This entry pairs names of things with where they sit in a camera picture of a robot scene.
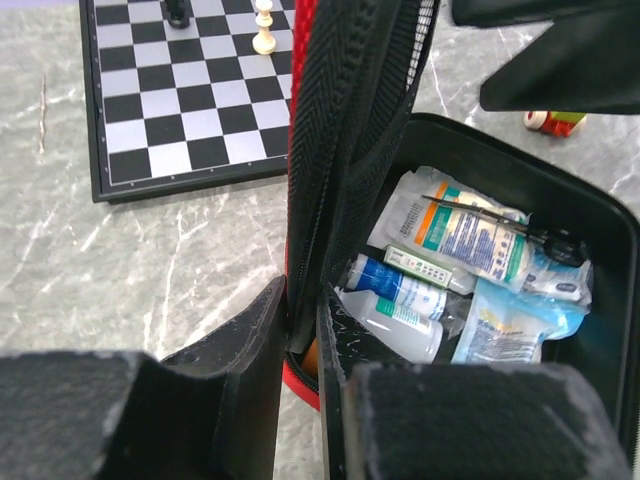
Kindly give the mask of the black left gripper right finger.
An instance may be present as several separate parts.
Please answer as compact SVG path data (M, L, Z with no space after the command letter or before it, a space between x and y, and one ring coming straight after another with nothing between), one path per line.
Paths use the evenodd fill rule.
M400 356L352 318L329 286L318 298L317 340L324 477L345 479L343 397L352 369L371 361L398 364Z

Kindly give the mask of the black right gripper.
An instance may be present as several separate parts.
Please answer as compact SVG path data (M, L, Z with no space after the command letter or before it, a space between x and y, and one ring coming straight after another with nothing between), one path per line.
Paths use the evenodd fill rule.
M550 27L484 81L487 111L639 112L636 1L454 1L457 26Z

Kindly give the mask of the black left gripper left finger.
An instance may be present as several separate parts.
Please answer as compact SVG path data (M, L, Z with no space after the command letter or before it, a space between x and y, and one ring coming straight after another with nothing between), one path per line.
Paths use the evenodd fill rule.
M190 379L186 433L211 479L271 479L286 340L286 279L162 363Z

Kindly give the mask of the brown bottle orange cap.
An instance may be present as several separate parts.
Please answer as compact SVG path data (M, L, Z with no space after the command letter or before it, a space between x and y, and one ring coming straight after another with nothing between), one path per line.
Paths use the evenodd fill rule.
M318 377L318 357L317 340L314 339L301 362L302 370L313 378Z

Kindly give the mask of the white medicine bottle green label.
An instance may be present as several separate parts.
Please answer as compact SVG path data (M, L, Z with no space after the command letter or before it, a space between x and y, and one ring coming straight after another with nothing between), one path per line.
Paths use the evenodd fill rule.
M387 347L413 363L432 363L440 349L444 328L411 309L370 290L336 287L344 310Z

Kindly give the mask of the small dropper bottle blue label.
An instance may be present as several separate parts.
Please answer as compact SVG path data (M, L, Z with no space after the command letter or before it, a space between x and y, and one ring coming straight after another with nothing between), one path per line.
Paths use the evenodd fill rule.
M362 254L349 268L346 288L353 291L371 290L430 320L441 319L447 300L445 290Z

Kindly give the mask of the small green box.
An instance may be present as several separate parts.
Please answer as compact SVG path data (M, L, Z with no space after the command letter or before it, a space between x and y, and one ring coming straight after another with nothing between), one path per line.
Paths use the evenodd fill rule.
M470 295L477 278L453 267L444 267L393 245L385 248L384 262L403 273L460 295Z

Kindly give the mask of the beige bandage pack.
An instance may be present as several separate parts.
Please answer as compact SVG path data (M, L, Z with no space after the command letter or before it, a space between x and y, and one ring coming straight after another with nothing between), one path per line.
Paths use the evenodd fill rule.
M400 177L367 244L379 249L393 245L511 291L522 289L534 255L534 247L525 237L471 213L438 205L423 195L529 222L524 212L503 206L432 167L420 167Z

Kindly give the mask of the blue wipes packet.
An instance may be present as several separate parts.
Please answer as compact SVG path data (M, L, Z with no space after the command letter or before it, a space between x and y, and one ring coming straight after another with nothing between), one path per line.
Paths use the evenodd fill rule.
M543 343L575 334L589 312L577 303L514 293L480 279L451 362L537 364Z

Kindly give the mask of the black handled scissors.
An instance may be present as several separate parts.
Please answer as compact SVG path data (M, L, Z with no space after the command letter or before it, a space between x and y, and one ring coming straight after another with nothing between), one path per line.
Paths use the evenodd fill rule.
M428 195L423 195L423 198L444 207L471 213L485 221L492 222L521 235L541 246L550 259L562 265L578 268L589 259L585 242L566 230L545 230L532 227L476 205L461 204Z

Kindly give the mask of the red black medicine case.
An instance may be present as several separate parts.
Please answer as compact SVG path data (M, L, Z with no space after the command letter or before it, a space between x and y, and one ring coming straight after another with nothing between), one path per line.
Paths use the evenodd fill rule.
M435 1L298 1L288 354L319 350L329 479L629 479L639 223L412 110Z

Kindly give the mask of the colourful toy block car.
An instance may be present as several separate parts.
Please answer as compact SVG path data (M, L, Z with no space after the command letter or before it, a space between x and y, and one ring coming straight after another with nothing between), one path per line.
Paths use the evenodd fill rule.
M523 116L524 126L556 137L568 138L580 132L587 121L585 113L560 111L527 111Z

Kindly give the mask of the black white chessboard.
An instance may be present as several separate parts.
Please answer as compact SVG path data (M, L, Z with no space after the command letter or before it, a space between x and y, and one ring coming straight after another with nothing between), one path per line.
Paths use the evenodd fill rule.
M295 7L272 10L273 54L252 46L251 1L79 5L92 196L125 202L283 174Z

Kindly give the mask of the cream chess queen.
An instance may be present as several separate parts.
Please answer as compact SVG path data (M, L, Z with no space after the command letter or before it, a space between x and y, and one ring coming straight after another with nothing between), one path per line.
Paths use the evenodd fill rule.
M256 0L255 6L257 9L255 23L258 32L252 39L252 46L259 55L270 55L276 49L276 39L270 31L273 24L271 16L273 2L271 0Z

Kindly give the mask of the black chess pawn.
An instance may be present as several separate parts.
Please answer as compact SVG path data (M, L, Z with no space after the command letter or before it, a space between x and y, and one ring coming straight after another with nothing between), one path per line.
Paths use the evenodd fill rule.
M165 0L169 25L174 29L185 29L190 24L184 0Z

